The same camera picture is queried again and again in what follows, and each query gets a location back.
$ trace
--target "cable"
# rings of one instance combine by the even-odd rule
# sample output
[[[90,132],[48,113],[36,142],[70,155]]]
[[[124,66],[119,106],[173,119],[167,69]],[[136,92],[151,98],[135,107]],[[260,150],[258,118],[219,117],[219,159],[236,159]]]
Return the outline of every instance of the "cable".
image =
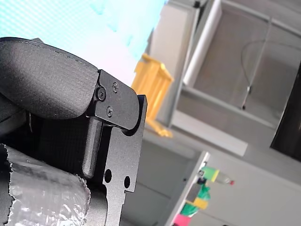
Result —
[[[270,43],[270,44],[274,44],[274,45],[279,45],[279,46],[284,46],[284,47],[288,47],[288,48],[292,48],[294,50],[297,50],[299,52],[301,52],[301,47],[298,47],[298,46],[294,46],[294,45],[288,45],[288,44],[285,44],[285,43],[281,43],[281,42],[276,42],[276,41],[267,41],[267,40],[255,40],[255,41],[251,41],[251,42],[248,42],[246,43],[241,52],[240,52],[240,64],[241,64],[241,67],[243,69],[243,75],[248,83],[248,86],[251,86],[251,81],[249,80],[248,76],[247,76],[247,73],[246,73],[246,68],[245,68],[245,65],[244,65],[244,57],[243,57],[243,53],[244,51],[247,49],[247,47],[249,47],[250,45],[252,44],[256,44],[256,43]]]

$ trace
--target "hex screw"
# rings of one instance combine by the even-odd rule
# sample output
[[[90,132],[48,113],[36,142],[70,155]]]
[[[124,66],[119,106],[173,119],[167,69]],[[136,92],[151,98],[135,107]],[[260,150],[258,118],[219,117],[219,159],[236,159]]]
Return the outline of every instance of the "hex screw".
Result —
[[[96,92],[96,96],[100,101],[104,101],[105,97],[106,97],[106,93],[105,93],[105,89],[104,87],[100,87],[98,88],[97,92]]]
[[[111,106],[107,107],[107,116],[110,118],[113,115],[113,108]]]
[[[116,81],[113,82],[113,92],[114,92],[114,93],[117,93],[117,92],[118,92],[118,89],[119,89],[118,83],[117,83]]]

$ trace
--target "green object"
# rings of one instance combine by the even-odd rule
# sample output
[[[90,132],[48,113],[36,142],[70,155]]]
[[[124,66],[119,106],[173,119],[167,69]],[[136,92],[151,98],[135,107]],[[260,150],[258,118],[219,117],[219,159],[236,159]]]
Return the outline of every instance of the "green object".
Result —
[[[208,201],[211,199],[211,196],[209,194],[210,187],[207,187],[206,185],[201,185],[201,189],[198,192],[198,198]]]
[[[194,214],[197,211],[198,211],[198,207],[191,205],[189,203],[185,203],[180,214],[182,214],[184,216],[190,216],[191,214]]]
[[[201,170],[201,172],[203,173],[203,177],[207,180],[211,180],[212,182],[215,181],[218,173],[220,172],[219,169],[215,169],[212,167],[208,167],[208,166],[204,166]]]

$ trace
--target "foam padding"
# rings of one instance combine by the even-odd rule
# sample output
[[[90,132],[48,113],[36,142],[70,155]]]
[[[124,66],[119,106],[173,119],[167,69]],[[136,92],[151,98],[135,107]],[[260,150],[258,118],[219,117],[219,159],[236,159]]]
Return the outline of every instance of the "foam padding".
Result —
[[[19,38],[0,38],[0,93],[47,119],[69,119],[87,109],[97,68],[52,46]]]

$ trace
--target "hole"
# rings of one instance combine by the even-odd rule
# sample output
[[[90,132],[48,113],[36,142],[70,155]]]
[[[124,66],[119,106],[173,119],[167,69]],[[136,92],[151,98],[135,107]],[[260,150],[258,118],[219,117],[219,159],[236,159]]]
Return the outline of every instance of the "hole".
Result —
[[[104,180],[105,182],[109,183],[112,180],[112,172],[111,170],[107,169],[104,173]]]
[[[131,184],[131,179],[129,176],[126,176],[126,178],[124,179],[124,187],[128,188],[130,187],[130,184]]]

